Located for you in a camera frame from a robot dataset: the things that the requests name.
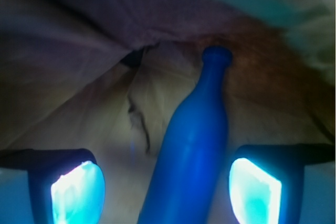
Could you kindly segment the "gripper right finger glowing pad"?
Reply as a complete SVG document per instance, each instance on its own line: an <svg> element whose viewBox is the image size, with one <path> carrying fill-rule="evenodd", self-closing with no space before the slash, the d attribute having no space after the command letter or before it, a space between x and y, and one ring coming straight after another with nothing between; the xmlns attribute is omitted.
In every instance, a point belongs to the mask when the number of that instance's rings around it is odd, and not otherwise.
<svg viewBox="0 0 336 224"><path fill-rule="evenodd" d="M241 146L229 197L239 223L335 223L335 147Z"/></svg>

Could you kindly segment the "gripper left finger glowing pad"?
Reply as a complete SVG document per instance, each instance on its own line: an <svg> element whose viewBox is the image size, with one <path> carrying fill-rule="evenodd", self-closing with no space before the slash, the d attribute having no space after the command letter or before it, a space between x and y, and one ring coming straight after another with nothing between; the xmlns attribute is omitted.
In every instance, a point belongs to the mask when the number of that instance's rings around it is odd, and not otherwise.
<svg viewBox="0 0 336 224"><path fill-rule="evenodd" d="M98 223L105 190L87 149L1 151L1 223Z"/></svg>

